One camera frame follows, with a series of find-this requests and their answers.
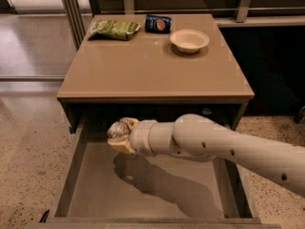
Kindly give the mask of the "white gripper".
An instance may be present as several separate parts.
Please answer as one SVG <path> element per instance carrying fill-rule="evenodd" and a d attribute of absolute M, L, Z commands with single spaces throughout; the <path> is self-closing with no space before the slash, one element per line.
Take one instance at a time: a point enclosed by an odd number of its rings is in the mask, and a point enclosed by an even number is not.
<path fill-rule="evenodd" d="M 136 153 L 141 156 L 153 156 L 153 150 L 150 145 L 150 132 L 155 120 L 140 121 L 133 117 L 123 117 L 122 123 L 131 132 L 128 137 L 109 138 L 108 144 L 116 151 L 122 154 L 133 155 Z"/>

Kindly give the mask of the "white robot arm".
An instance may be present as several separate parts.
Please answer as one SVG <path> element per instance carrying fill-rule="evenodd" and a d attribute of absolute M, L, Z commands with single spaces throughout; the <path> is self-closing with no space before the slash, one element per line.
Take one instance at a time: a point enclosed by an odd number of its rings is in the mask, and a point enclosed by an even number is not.
<path fill-rule="evenodd" d="M 174 122 L 123 117 L 107 131 L 108 143 L 129 155 L 223 158 L 305 196 L 305 148 L 243 135 L 207 117 L 184 114 Z"/>

